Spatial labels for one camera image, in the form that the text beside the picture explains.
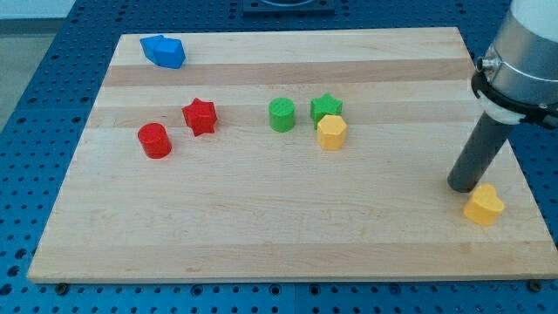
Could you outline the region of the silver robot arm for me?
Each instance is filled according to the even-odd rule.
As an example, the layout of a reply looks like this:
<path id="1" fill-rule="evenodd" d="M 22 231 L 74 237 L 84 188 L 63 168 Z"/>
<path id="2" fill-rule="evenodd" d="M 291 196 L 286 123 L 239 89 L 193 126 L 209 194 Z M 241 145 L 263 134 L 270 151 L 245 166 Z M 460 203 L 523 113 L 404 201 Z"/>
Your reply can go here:
<path id="1" fill-rule="evenodd" d="M 501 124 L 556 128 L 557 0 L 513 0 L 471 86 Z"/>

